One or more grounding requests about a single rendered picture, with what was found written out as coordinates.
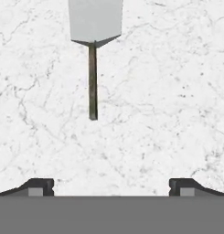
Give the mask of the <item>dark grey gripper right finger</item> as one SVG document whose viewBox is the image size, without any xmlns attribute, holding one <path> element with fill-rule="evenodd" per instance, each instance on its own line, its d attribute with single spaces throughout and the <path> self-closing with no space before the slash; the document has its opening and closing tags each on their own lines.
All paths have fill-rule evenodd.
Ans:
<svg viewBox="0 0 224 234">
<path fill-rule="evenodd" d="M 193 178 L 171 178 L 169 180 L 171 197 L 223 196 L 224 193 L 203 187 Z"/>
</svg>

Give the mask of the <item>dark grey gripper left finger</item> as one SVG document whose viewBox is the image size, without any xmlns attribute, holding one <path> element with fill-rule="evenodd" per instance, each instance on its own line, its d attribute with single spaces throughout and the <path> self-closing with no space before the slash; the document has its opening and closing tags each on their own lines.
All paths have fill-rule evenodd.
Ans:
<svg viewBox="0 0 224 234">
<path fill-rule="evenodd" d="M 14 197 L 53 197 L 53 178 L 31 178 L 22 186 L 15 187 L 0 193 L 2 196 Z"/>
</svg>

